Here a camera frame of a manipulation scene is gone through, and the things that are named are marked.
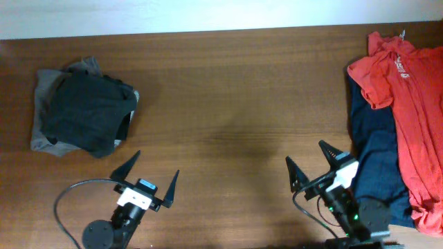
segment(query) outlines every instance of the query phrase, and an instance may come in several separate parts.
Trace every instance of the red garment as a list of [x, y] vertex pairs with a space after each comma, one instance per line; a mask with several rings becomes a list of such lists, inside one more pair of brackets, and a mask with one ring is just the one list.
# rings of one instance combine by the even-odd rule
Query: red garment
[[392, 107], [412, 218], [420, 232], [443, 237], [443, 47], [415, 49], [375, 32], [369, 56], [347, 72], [373, 109]]

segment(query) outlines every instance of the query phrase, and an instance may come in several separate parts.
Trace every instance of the red sleeve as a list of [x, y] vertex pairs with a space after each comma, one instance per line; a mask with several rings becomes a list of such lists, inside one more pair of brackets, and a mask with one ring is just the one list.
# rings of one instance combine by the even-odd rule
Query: red sleeve
[[380, 109], [392, 103], [392, 93], [381, 66], [384, 61], [377, 56], [364, 57], [351, 64], [347, 73], [361, 87], [361, 94], [369, 102], [373, 109]]

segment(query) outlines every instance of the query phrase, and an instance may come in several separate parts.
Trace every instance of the black cloth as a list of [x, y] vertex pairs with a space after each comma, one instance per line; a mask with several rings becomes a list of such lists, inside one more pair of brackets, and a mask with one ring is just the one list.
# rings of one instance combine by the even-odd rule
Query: black cloth
[[358, 151], [359, 170], [352, 183], [354, 196], [378, 199], [390, 207], [391, 224], [414, 228], [408, 189], [401, 179], [397, 134], [392, 109], [373, 110], [349, 78], [352, 139]]
[[74, 72], [51, 100], [42, 133], [100, 158], [126, 138], [130, 113], [137, 106], [132, 87], [110, 77]]

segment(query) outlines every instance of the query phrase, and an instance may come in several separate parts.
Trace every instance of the white logo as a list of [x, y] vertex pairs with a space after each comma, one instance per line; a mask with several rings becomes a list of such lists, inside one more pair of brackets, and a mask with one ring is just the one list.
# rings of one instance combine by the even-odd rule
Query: white logo
[[397, 70], [399, 71], [400, 76], [404, 79], [406, 79], [407, 77], [409, 77], [409, 74], [406, 73], [406, 71], [404, 70], [403, 64], [401, 64], [401, 59], [400, 56], [397, 58], [397, 61], [394, 62], [395, 66], [397, 66]]

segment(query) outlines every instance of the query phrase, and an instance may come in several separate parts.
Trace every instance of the stack of clothes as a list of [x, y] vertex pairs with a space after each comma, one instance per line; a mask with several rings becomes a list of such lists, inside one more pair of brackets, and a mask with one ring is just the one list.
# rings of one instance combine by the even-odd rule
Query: stack of clothes
[[126, 140], [139, 94], [103, 75], [94, 57], [37, 77], [32, 150], [63, 156], [84, 149], [101, 158]]
[[443, 237], [443, 47], [369, 36], [369, 56], [347, 68], [357, 199], [390, 206], [392, 224]]

